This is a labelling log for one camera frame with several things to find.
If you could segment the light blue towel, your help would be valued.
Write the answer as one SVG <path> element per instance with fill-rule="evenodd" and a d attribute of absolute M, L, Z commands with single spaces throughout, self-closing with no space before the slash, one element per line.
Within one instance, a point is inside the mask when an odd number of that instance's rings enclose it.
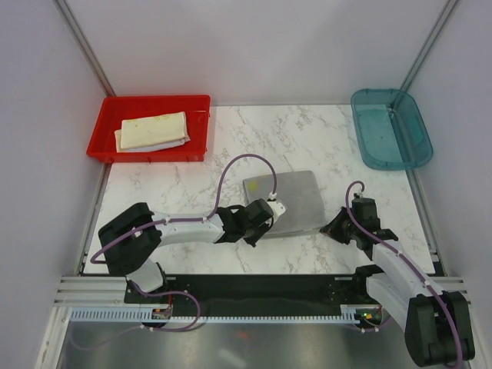
<path fill-rule="evenodd" d="M 190 138 L 186 135 L 184 138 L 178 139 L 175 141 L 169 141 L 169 142 L 165 142 L 165 143 L 144 146 L 141 149 L 141 151 L 142 152 L 161 151 L 161 150 L 165 150 L 168 148 L 175 148 L 175 147 L 182 146 L 189 141 L 190 141 Z"/>

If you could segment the pale yellow patterned towel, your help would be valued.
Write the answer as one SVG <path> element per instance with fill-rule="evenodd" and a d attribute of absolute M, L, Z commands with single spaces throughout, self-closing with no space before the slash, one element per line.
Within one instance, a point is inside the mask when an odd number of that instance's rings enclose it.
<path fill-rule="evenodd" d="M 189 137 L 186 115 L 183 111 L 144 118 L 126 119 L 115 131 L 118 153 L 142 152 L 144 146 L 165 143 Z"/>

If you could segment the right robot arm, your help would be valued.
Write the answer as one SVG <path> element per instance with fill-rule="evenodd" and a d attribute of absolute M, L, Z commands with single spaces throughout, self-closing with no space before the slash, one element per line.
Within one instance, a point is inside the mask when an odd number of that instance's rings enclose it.
<path fill-rule="evenodd" d="M 371 260 L 354 272 L 355 300 L 373 299 L 404 332 L 407 351 L 419 367 L 457 365 L 475 357 L 469 304 L 460 291 L 446 291 L 404 251 L 397 235 L 381 227 L 372 198 L 354 198 L 320 232 L 340 244 L 354 241 Z"/>

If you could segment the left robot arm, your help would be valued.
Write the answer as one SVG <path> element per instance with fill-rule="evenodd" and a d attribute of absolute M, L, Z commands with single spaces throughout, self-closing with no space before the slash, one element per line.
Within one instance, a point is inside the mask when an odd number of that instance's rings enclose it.
<path fill-rule="evenodd" d="M 102 255 L 110 276 L 127 278 L 151 303 L 159 303 L 167 297 L 168 284 L 160 265 L 150 260 L 157 248 L 190 242 L 238 241 L 254 247 L 285 211 L 278 200 L 258 199 L 247 206 L 219 207 L 210 217 L 173 218 L 151 211 L 144 202 L 136 203 L 98 231 L 101 250 L 93 255 L 91 263 L 97 264 Z"/>

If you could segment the grey white towel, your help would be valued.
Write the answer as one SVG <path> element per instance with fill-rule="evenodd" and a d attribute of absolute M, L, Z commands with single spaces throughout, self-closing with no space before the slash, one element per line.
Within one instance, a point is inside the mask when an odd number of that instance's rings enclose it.
<path fill-rule="evenodd" d="M 327 224 L 324 202 L 312 171 L 279 173 L 277 180 L 277 199 L 286 206 L 286 212 L 265 238 L 311 235 Z"/>

